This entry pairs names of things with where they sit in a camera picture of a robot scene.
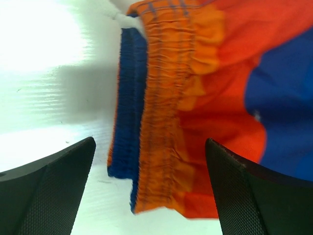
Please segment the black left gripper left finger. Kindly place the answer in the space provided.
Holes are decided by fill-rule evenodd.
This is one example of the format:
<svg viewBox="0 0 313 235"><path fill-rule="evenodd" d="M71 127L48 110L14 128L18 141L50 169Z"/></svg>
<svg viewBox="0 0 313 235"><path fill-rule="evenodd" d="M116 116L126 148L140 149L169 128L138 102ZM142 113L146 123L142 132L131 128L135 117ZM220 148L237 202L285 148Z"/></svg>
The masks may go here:
<svg viewBox="0 0 313 235"><path fill-rule="evenodd" d="M94 138L0 174L1 235L69 235L95 154Z"/></svg>

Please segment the rainbow striped shorts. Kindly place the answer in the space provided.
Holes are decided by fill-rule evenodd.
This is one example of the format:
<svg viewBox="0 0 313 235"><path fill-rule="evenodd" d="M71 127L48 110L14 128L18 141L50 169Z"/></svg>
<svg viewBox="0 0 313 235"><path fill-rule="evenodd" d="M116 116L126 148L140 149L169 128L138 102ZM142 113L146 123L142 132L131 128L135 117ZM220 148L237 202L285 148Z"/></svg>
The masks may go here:
<svg viewBox="0 0 313 235"><path fill-rule="evenodd" d="M217 218L205 159L216 142L313 179L313 3L143 0L122 29L108 175L131 179L131 211Z"/></svg>

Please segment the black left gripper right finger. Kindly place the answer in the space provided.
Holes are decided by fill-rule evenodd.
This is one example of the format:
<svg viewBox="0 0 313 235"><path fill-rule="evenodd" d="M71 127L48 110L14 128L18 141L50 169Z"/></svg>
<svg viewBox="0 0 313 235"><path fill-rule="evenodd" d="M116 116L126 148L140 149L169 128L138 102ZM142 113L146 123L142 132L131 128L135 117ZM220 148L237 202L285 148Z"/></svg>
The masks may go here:
<svg viewBox="0 0 313 235"><path fill-rule="evenodd" d="M224 235L312 235L313 183L270 170L212 139L205 156Z"/></svg>

